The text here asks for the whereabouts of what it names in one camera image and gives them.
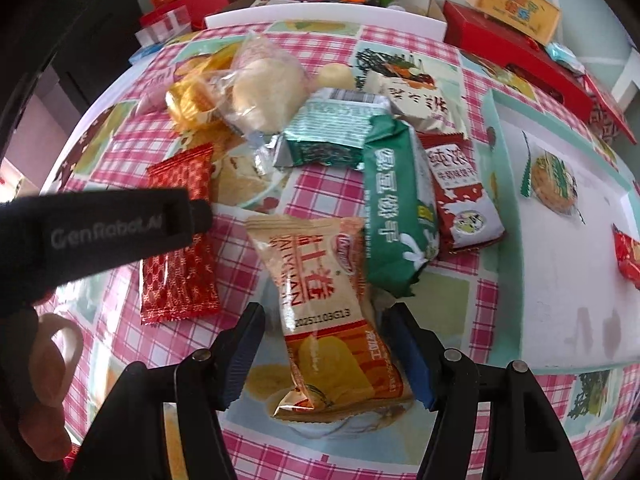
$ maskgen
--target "red wrapper in tray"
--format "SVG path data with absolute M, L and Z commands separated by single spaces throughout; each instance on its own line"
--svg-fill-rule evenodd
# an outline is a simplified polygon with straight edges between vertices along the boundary
M 185 187 L 189 198 L 209 199 L 211 144 L 178 153 L 147 168 L 149 187 Z M 185 249 L 142 262 L 142 324 L 213 314 L 220 310 L 215 258 L 206 234 Z
M 446 136 L 421 140 L 433 175 L 441 248 L 466 251 L 500 240 L 504 227 L 498 211 L 460 144 Z
M 640 288 L 640 242 L 613 226 L 618 269 L 626 279 Z

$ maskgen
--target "yellow wrapped snack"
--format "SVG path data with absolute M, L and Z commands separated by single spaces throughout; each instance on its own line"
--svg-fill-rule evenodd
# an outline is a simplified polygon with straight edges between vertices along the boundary
M 253 216 L 245 226 L 280 291 L 292 389 L 273 414 L 331 422 L 411 392 L 367 319 L 362 218 Z
M 169 87 L 166 104 L 177 130 L 207 128 L 216 120 L 216 103 L 207 91 L 204 75 L 228 70 L 239 46 L 231 43 L 211 56 L 192 57 L 176 67 L 175 77 L 181 79 Z

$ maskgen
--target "cookie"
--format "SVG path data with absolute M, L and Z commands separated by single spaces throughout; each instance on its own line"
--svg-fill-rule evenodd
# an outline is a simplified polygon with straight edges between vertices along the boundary
M 539 156 L 531 168 L 531 187 L 551 211 L 569 215 L 578 200 L 575 179 L 564 162 L 551 153 Z

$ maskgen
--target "tablecloth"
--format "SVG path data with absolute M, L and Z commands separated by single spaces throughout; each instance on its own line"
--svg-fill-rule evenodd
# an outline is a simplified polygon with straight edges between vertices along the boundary
M 162 49 L 122 102 L 114 108 L 109 133 L 99 132 L 89 144 L 90 157 L 71 174 L 62 190 L 117 189 L 145 185 L 146 168 L 181 149 L 166 112 L 133 116 L 133 104 L 154 75 L 177 60 L 215 52 L 249 31 L 266 34 L 294 54 L 310 73 L 328 62 L 347 63 L 356 76 L 368 66 L 359 53 L 379 52 L 420 62 L 446 79 L 449 92 L 462 104 L 472 140 L 465 151 L 488 179 L 487 143 L 482 98 L 498 89 L 564 121 L 576 135 L 591 139 L 585 125 L 561 104 L 521 82 L 512 88 L 491 78 L 482 66 L 449 45 L 414 34 L 352 23 L 255 23 L 205 30 Z M 276 302 L 273 288 L 251 247 L 242 222 L 255 212 L 284 212 L 302 218 L 362 215 L 362 175 L 356 171 L 307 166 L 284 174 L 268 196 L 243 208 L 214 206 L 211 231 L 216 274 L 224 310 L 216 316 L 140 325 L 139 264 L 130 264 L 60 287 L 43 310 L 75 319 L 83 328 L 84 353 L 65 401 L 69 428 L 79 438 L 124 366 L 134 360 L 149 366 L 181 361 L 191 351 L 209 346 L 223 329 L 233 326 L 249 300 Z M 418 322 L 435 330 L 446 346 L 457 346 L 483 363 L 492 345 L 498 304 L 497 249 L 445 256 L 430 264 L 408 298 Z M 430 302 L 429 309 L 422 304 Z M 256 366 L 276 366 L 261 355 L 279 352 L 281 340 L 266 338 Z M 272 345 L 273 350 L 265 349 Z M 628 423 L 640 391 L 640 365 L 590 374 L 539 376 L 538 381 L 562 420 L 585 478 L 615 468 L 631 441 Z M 414 478 L 433 427 L 434 416 L 416 404 L 371 420 L 324 425 L 295 425 L 268 417 L 259 394 L 242 394 L 222 415 L 228 451 L 240 478 L 257 479 L 397 479 Z M 481 405 L 469 466 L 469 478 L 480 478 L 489 425 L 489 407 Z

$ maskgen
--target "yellow box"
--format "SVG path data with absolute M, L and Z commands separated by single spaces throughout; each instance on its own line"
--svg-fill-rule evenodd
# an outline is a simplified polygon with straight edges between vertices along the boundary
M 562 11 L 546 0 L 466 0 L 471 6 L 517 28 L 546 45 L 553 38 Z

